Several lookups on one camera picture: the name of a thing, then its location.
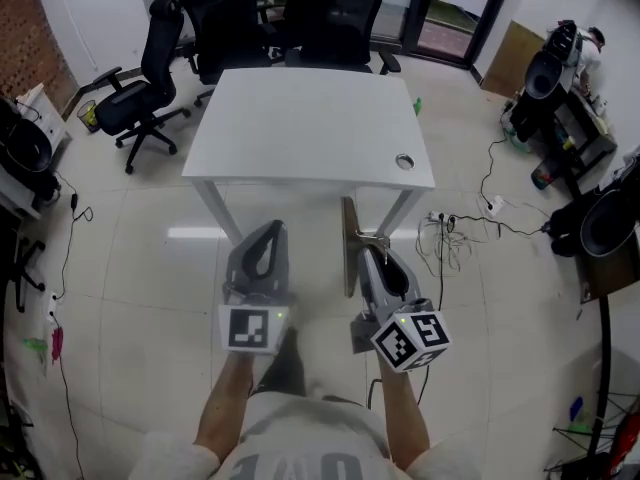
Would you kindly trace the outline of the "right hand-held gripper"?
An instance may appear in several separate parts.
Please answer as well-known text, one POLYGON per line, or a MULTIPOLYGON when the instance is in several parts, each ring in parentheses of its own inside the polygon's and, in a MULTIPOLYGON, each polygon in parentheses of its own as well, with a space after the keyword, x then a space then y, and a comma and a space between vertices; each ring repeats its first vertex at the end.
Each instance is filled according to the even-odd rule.
POLYGON ((354 354, 374 351, 394 372, 410 372, 428 366, 451 345, 442 313, 430 299, 418 299, 416 277, 395 251, 381 253, 364 247, 360 286, 369 312, 362 312, 350 324, 354 354), (394 298, 405 303, 416 300, 392 313, 394 298), (388 319, 380 323, 377 318, 388 319))

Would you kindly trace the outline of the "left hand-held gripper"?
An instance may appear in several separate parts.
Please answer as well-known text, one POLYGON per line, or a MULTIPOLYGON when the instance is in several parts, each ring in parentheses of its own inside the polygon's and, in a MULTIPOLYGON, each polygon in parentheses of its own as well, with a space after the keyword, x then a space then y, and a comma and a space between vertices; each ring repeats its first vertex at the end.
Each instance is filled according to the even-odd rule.
POLYGON ((224 302, 218 306, 221 345, 226 351, 278 354, 295 305, 289 298, 278 300, 235 287, 287 292, 288 244, 286 225, 281 220, 272 220, 247 235, 229 254, 224 302))

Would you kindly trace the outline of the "person's right forearm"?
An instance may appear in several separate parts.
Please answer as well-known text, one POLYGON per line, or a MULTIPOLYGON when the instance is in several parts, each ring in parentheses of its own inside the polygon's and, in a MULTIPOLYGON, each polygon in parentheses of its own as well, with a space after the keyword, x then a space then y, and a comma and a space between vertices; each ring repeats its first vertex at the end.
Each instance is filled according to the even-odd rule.
POLYGON ((386 432, 393 462, 407 470, 430 449, 427 426, 414 396, 408 373, 395 372, 378 356, 386 432))

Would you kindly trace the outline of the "person's left forearm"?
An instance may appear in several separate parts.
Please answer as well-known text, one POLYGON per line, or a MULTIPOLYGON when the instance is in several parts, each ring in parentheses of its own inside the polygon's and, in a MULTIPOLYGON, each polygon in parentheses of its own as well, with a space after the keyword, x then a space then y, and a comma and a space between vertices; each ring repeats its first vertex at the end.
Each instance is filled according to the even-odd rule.
POLYGON ((238 445, 253 387, 254 356, 230 352, 200 417, 194 444, 223 462, 238 445))

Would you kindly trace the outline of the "person's dark trouser leg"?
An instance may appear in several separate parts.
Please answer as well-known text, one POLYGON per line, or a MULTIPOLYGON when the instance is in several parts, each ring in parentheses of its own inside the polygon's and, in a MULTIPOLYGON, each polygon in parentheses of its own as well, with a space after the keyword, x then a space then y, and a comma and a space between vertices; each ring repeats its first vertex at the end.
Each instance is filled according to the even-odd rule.
POLYGON ((293 327, 286 331, 277 355, 251 395, 268 392, 306 395, 304 366, 298 351, 298 330, 293 327))

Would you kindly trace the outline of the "person's white shirt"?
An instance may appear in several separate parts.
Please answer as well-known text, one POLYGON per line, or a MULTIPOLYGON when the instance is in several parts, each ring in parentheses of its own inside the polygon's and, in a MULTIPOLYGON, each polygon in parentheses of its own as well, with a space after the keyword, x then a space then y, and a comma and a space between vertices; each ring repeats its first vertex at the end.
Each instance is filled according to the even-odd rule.
POLYGON ((252 396, 238 445, 224 459, 169 434, 146 436, 129 480, 481 480, 462 452, 440 443, 406 470, 390 459, 370 410, 277 392, 252 396))

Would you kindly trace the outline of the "black office chair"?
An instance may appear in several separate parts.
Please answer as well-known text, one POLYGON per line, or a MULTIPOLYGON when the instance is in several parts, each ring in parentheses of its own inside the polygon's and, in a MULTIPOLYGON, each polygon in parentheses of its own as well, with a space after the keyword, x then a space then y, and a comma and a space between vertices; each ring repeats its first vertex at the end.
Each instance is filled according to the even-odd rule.
POLYGON ((382 0, 294 0, 298 44, 284 56, 288 67, 371 74, 370 41, 382 0))
POLYGON ((258 7, 264 45, 270 49, 274 62, 284 60, 286 53, 301 44, 301 21, 297 0, 286 0, 279 19, 268 20, 267 11, 276 8, 275 4, 263 4, 258 7))
POLYGON ((224 71, 270 67, 265 35, 258 24, 256 0, 179 0, 194 28, 184 49, 194 74, 209 89, 196 97, 200 108, 224 71))
POLYGON ((154 0, 149 12, 149 32, 141 59, 143 78, 123 86, 117 78, 121 69, 116 67, 95 79, 96 82, 108 82, 114 89, 95 107, 95 117, 101 130, 115 138, 117 148, 122 148, 125 140, 135 139, 125 165, 128 175, 133 173, 133 161, 148 136, 166 144, 171 155, 176 154, 176 144, 160 129, 166 121, 178 115, 191 116, 191 111, 184 107, 161 116, 155 114, 171 104, 177 94, 170 65, 175 57, 184 16, 177 0, 154 0))

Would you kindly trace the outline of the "brown wooden desk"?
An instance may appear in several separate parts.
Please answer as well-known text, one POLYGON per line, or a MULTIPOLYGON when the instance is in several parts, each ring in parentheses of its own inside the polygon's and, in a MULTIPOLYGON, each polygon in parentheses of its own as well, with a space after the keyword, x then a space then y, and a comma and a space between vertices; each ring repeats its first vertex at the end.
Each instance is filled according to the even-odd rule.
POLYGON ((608 296, 640 281, 640 249, 621 247, 606 257, 575 257, 580 302, 608 296))

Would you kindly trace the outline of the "black shell chair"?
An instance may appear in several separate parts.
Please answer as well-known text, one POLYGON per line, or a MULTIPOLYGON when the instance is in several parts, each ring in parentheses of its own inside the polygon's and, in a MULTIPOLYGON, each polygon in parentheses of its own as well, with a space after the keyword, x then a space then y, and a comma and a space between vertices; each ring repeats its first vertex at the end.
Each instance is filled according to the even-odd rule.
POLYGON ((547 51, 537 52, 526 71, 525 92, 533 99, 546 99, 559 84, 563 70, 560 59, 547 51))
POLYGON ((51 143, 14 101, 0 95, 0 165, 43 201, 60 189, 51 170, 51 143))
POLYGON ((551 214, 552 252, 562 257, 605 257, 640 223, 640 154, 591 191, 551 214))

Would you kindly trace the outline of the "black mesh wastebasket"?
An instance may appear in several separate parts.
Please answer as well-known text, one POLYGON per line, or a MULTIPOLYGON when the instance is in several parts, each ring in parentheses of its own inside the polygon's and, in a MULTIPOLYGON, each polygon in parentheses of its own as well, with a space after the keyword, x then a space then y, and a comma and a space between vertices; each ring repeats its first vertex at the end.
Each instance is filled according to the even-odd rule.
POLYGON ((76 112, 76 117, 89 133, 95 133, 100 130, 100 125, 95 114, 96 107, 97 105, 94 100, 88 100, 76 112))

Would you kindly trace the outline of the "dark desk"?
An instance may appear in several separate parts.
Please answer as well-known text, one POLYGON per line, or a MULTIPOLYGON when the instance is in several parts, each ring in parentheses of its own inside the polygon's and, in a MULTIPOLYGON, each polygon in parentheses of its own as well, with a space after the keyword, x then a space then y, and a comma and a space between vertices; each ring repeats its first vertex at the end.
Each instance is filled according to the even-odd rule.
POLYGON ((564 178, 565 173, 571 173, 570 180, 565 181, 571 194, 613 156, 618 146, 608 122, 595 112, 576 88, 571 89, 566 102, 555 111, 554 133, 562 155, 554 154, 548 141, 544 140, 543 160, 551 157, 557 162, 556 180, 564 178))

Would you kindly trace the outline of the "black chair base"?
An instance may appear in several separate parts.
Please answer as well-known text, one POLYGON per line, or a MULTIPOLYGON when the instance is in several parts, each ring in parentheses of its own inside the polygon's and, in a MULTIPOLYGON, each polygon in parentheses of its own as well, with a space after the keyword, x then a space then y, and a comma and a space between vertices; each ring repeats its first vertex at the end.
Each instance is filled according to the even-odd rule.
POLYGON ((36 252, 43 252, 45 248, 46 245, 40 240, 31 243, 28 238, 23 237, 18 242, 9 279, 14 283, 15 303, 19 313, 25 312, 24 297, 22 296, 23 282, 26 282, 39 292, 46 290, 46 285, 43 282, 36 282, 27 272, 28 263, 34 254, 36 252))

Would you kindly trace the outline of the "white desk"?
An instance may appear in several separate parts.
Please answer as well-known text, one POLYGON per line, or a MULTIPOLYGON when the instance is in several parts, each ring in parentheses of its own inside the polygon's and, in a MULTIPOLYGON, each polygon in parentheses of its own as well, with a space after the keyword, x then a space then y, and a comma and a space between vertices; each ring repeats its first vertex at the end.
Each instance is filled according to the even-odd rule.
MULTIPOLYGON (((46 95, 44 86, 39 84, 24 95, 8 99, 14 101, 19 112, 35 122, 48 138, 53 150, 51 170, 54 174, 59 163, 61 145, 70 139, 70 135, 66 123, 46 95)), ((15 214, 38 219, 46 202, 0 165, 0 204, 15 214)))

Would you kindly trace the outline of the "red object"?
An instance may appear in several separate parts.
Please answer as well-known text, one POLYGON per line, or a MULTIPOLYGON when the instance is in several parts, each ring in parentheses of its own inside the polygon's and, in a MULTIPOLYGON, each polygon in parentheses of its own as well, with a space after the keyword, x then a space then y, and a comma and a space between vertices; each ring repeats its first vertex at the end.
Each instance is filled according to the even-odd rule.
POLYGON ((617 426, 602 480, 611 480, 618 474, 626 456, 635 446, 639 434, 640 412, 627 414, 617 426))

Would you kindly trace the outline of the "black door frame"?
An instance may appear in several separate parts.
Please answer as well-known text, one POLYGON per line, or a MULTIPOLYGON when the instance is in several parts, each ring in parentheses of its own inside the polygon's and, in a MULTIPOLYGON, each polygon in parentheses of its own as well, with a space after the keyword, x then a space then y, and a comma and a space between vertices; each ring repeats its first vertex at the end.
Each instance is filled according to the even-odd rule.
POLYGON ((469 68, 476 60, 495 22, 504 0, 411 0, 402 36, 402 51, 412 56, 469 68), (469 29, 445 20, 431 20, 428 12, 434 4, 446 4, 474 22, 469 29), (454 48, 437 46, 434 37, 424 39, 427 23, 462 33, 462 44, 454 48))

